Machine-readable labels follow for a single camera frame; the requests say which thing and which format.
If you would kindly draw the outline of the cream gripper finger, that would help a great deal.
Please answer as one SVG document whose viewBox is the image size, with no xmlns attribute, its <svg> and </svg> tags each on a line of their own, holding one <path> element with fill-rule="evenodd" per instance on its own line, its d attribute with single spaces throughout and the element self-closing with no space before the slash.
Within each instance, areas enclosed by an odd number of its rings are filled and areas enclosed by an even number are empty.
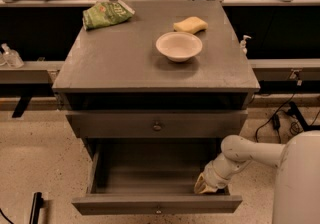
<svg viewBox="0 0 320 224">
<path fill-rule="evenodd" d="M 200 174 L 197 178 L 197 181 L 194 185 L 194 192 L 196 194 L 205 194 L 209 192 L 208 185 L 204 179 L 204 175 Z"/>
<path fill-rule="evenodd" d="M 212 187 L 207 187 L 204 192 L 204 194 L 207 195 L 212 195 L 212 194 L 224 194 L 224 188 L 212 188 Z"/>
</svg>

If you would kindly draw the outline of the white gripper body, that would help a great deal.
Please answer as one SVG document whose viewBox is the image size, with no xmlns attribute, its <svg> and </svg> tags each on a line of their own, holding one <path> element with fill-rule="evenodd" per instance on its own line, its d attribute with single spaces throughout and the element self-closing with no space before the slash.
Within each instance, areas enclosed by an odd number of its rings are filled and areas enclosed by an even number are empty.
<svg viewBox="0 0 320 224">
<path fill-rule="evenodd" d="M 203 171 L 208 187 L 225 188 L 231 180 L 232 165 L 226 160 L 210 161 Z"/>
</svg>

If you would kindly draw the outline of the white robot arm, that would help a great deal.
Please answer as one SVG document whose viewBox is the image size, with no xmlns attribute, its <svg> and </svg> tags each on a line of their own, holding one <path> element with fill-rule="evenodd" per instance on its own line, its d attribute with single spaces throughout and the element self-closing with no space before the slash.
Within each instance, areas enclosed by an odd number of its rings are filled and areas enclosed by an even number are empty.
<svg viewBox="0 0 320 224">
<path fill-rule="evenodd" d="M 307 131 L 285 144 L 257 143 L 229 135 L 221 153 L 198 176 L 197 194 L 225 188 L 252 161 L 276 169 L 272 224 L 320 224 L 320 131 Z"/>
</svg>

